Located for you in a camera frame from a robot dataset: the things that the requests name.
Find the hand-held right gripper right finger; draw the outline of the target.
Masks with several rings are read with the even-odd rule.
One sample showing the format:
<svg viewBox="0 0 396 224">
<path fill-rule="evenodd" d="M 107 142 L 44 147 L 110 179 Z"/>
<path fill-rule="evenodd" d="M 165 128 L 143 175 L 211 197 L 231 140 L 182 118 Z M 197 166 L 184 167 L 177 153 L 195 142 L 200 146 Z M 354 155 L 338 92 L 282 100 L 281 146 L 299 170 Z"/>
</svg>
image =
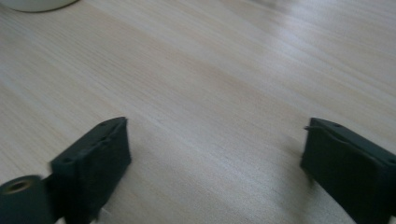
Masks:
<svg viewBox="0 0 396 224">
<path fill-rule="evenodd" d="M 396 154 L 338 123 L 312 118 L 301 167 L 357 224 L 396 217 Z"/>
</svg>

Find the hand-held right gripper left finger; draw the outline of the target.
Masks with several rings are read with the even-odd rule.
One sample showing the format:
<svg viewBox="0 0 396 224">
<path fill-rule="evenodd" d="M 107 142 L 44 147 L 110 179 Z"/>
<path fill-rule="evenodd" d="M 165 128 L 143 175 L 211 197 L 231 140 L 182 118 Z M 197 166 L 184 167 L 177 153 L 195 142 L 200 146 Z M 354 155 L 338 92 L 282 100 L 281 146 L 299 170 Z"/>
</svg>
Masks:
<svg viewBox="0 0 396 224">
<path fill-rule="evenodd" d="M 96 125 L 50 162 L 53 218 L 67 224 L 97 219 L 131 162 L 127 118 Z"/>
</svg>

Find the white tumbler with lid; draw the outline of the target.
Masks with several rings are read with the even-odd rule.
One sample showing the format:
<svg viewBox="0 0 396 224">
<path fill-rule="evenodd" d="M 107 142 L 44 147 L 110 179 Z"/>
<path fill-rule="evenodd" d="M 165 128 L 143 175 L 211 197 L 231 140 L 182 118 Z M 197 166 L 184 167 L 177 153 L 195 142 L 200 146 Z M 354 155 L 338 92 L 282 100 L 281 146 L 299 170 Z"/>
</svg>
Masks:
<svg viewBox="0 0 396 224">
<path fill-rule="evenodd" d="M 0 5 L 22 12 L 43 12 L 74 4 L 77 0 L 0 0 Z"/>
</svg>

